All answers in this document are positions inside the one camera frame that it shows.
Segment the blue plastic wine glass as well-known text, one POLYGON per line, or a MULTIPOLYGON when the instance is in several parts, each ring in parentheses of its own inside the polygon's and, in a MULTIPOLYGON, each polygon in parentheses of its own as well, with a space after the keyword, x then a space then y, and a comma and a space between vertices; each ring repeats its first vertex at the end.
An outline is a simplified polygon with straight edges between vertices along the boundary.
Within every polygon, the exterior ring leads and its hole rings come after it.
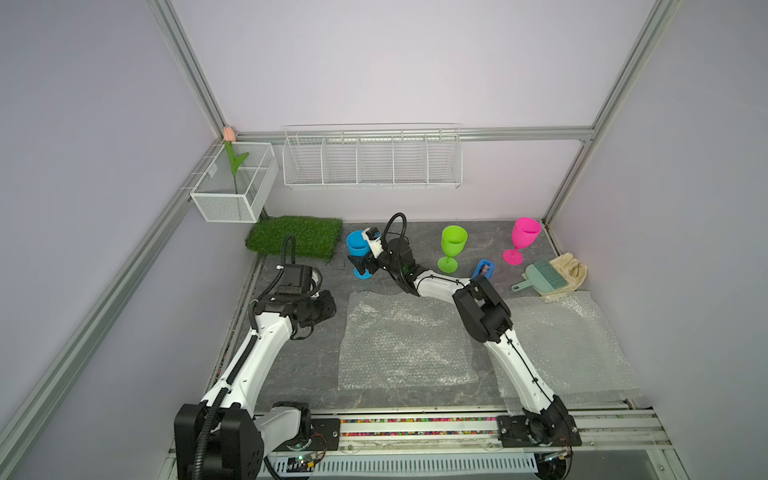
MULTIPOLYGON (((366 240, 362 237, 362 230, 356 230, 351 232, 346 237, 346 245, 348 249, 348 255, 365 256, 370 253, 370 249, 366 240)), ((369 279, 371 276, 356 276, 358 279, 369 279)))

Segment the blue tape dispenser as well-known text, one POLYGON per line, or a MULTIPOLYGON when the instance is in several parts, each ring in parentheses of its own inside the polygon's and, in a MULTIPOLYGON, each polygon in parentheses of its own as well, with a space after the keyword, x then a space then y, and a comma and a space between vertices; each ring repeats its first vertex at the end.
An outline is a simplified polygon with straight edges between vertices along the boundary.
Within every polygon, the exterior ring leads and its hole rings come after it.
POLYGON ((484 277, 486 279, 491 279, 494 271, 495 271, 495 263, 494 262, 492 262, 490 260, 487 260, 487 259, 481 259, 478 262, 472 277, 475 278, 475 277, 478 277, 478 276, 482 276, 482 277, 484 277))

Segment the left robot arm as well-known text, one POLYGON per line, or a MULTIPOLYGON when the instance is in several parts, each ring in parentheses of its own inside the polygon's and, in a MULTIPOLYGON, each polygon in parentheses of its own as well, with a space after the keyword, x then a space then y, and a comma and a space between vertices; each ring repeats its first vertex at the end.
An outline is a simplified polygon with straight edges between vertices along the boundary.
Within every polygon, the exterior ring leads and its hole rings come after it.
POLYGON ((315 438, 303 402, 280 401, 258 415, 255 406, 283 346, 308 339, 337 311, 322 273, 296 261, 296 239, 282 244, 278 273, 252 300, 249 332, 232 361, 197 403, 181 406, 174 419, 180 479, 255 479, 279 473, 270 454, 281 446, 307 447, 315 438))

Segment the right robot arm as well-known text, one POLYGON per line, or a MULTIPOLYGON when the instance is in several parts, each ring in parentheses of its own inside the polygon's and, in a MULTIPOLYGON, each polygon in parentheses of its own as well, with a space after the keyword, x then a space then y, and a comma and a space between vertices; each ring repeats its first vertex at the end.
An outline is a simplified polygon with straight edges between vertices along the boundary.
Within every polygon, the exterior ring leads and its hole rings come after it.
POLYGON ((533 366, 514 329, 511 309, 490 280, 482 273, 471 278, 451 275, 456 270, 455 257, 468 240, 467 231, 458 225, 443 229, 444 256, 433 271, 414 259, 407 226, 406 216, 398 212, 382 231, 369 227, 350 234, 349 260, 357 274, 383 270, 408 294, 454 305, 468 335, 485 345, 517 392, 523 413, 510 421, 524 429, 525 441, 549 444, 576 433, 575 420, 533 366))

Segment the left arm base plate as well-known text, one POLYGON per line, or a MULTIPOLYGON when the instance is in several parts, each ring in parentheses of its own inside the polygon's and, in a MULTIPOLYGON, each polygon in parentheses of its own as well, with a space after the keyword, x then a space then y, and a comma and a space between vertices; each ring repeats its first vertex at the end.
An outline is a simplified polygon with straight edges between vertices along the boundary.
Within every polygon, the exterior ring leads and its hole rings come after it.
POLYGON ((312 418, 310 427, 301 427, 297 438, 283 442, 275 452, 338 451, 340 440, 340 419, 312 418))

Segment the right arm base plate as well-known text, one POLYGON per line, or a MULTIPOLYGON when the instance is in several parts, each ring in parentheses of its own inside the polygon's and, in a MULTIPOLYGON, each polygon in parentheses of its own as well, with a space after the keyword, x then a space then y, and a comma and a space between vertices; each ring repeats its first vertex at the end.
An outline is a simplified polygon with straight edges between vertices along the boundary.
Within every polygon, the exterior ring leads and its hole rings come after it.
POLYGON ((524 414, 496 417, 498 439, 505 448, 523 447, 577 447, 582 445, 581 435, 574 418, 560 415, 524 414))

